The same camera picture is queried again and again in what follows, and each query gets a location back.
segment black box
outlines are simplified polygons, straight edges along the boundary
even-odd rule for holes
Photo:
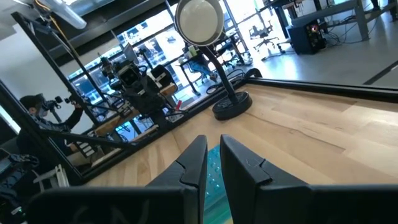
[[[287,31],[297,54],[315,54],[326,47],[316,20],[300,27],[289,26]]]

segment red object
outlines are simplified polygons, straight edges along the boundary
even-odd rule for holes
[[[312,32],[318,32],[319,27],[317,25],[312,25],[311,30]]]
[[[177,103],[177,105],[176,105],[176,107],[175,107],[175,109],[176,109],[176,110],[179,110],[180,107],[181,107],[181,104],[182,104],[182,101],[179,100],[178,103]]]

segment gray floor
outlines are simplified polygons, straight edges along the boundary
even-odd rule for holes
[[[351,12],[346,12],[333,18],[344,19],[350,15]],[[345,41],[361,40],[355,24],[348,24],[347,28],[336,27],[333,32],[340,36],[351,26],[354,27],[348,31]],[[326,48],[315,55],[289,54],[272,57],[264,63],[256,63],[256,67],[261,70],[264,78],[360,85],[398,60],[398,22],[392,23],[390,14],[384,13],[379,19],[368,23],[368,27],[369,31],[373,29],[369,41]],[[375,85],[398,87],[398,76],[388,74]]]

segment lamp base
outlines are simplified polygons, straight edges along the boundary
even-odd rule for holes
[[[238,102],[233,104],[226,96],[213,106],[214,117],[219,121],[231,119],[245,112],[252,105],[249,93],[242,91],[237,92]]]

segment lamp shade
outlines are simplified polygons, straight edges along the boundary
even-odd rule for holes
[[[62,19],[67,21],[76,29],[84,29],[87,25],[86,21],[83,20],[77,13],[75,13],[65,2],[62,0],[40,0],[41,3],[45,4],[54,13],[60,16]]]
[[[207,46],[223,32],[224,13],[218,0],[181,0],[175,13],[175,25],[187,42]]]

